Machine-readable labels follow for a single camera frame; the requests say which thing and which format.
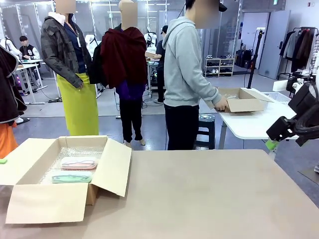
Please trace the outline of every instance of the black pants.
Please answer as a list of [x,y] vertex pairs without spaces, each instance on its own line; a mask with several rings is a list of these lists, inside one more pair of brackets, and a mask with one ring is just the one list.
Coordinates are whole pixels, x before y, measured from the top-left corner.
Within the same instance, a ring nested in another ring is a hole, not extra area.
[[164,102],[164,68],[158,69],[159,102]]
[[165,105],[168,150],[192,150],[199,127],[199,106]]
[[142,98],[135,101],[120,99],[120,114],[123,128],[123,138],[126,142],[132,141],[132,124],[135,131],[135,140],[142,140]]

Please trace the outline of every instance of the gray hoodie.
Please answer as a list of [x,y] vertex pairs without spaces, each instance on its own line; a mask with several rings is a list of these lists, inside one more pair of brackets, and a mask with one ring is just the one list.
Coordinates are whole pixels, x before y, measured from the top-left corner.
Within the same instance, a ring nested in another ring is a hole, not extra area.
[[184,16],[172,20],[163,40],[163,48],[166,49],[166,105],[196,106],[200,98],[214,104],[221,100],[217,88],[203,77],[200,38],[193,21]]

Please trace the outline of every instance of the door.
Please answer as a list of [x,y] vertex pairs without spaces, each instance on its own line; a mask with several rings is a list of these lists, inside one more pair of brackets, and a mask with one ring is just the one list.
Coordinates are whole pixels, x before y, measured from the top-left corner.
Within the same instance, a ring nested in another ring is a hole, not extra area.
[[273,11],[270,14],[259,75],[276,79],[281,56],[281,46],[288,30],[290,11]]

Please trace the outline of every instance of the lime green skirt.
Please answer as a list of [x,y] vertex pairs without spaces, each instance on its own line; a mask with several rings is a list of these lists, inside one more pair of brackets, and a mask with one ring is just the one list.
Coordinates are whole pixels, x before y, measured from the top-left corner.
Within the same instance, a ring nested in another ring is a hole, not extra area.
[[66,126],[71,136],[99,135],[99,113],[95,86],[90,85],[89,77],[85,73],[77,75],[84,82],[82,89],[75,88],[62,76],[57,76]]

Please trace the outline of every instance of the black stool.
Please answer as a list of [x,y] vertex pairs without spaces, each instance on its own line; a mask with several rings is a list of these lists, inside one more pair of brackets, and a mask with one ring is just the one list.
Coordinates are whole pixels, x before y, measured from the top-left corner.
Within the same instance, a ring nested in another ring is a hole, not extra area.
[[215,116],[212,114],[199,114],[199,127],[208,128],[207,131],[198,131],[197,135],[208,135],[208,142],[196,141],[194,147],[215,149]]

